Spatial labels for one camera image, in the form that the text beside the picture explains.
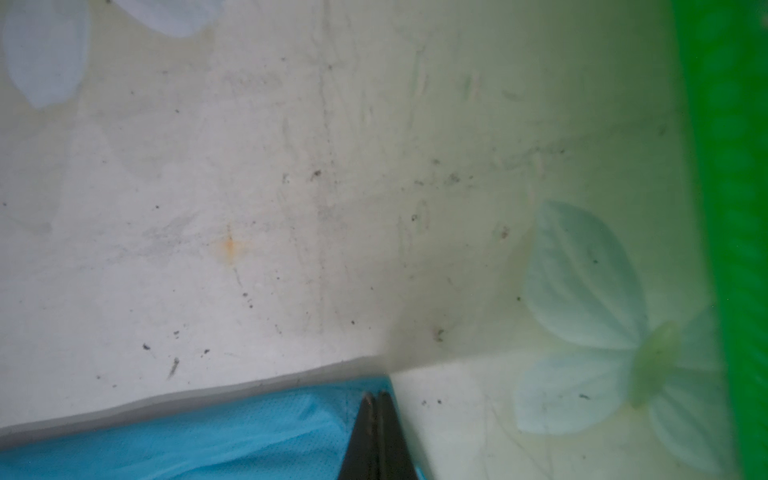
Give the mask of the green plastic basket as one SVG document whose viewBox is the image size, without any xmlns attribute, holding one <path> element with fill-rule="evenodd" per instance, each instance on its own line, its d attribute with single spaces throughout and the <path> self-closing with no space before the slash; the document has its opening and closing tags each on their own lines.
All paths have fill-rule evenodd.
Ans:
<svg viewBox="0 0 768 480">
<path fill-rule="evenodd" d="M 767 476 L 767 4 L 672 4 L 741 471 Z"/>
</svg>

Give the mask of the blue t-shirt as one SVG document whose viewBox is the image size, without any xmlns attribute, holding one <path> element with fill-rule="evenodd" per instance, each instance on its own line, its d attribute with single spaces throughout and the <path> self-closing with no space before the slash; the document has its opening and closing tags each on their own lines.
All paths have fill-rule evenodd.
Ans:
<svg viewBox="0 0 768 480">
<path fill-rule="evenodd" d="M 4 479 L 337 479 L 363 396 L 388 377 L 276 390 L 2 450 Z"/>
</svg>

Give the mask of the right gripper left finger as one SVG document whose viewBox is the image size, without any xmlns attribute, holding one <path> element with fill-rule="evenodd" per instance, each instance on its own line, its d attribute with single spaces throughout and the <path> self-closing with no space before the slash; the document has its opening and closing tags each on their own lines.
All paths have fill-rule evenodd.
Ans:
<svg viewBox="0 0 768 480">
<path fill-rule="evenodd" d="M 378 478 L 377 400 L 367 392 L 361 401 L 338 480 Z"/>
</svg>

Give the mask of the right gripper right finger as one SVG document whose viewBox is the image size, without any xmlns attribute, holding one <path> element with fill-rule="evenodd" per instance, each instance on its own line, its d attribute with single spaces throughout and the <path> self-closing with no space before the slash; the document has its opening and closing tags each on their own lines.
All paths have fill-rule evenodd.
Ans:
<svg viewBox="0 0 768 480">
<path fill-rule="evenodd" d="M 393 397 L 386 391 L 377 396 L 377 478 L 418 480 Z"/>
</svg>

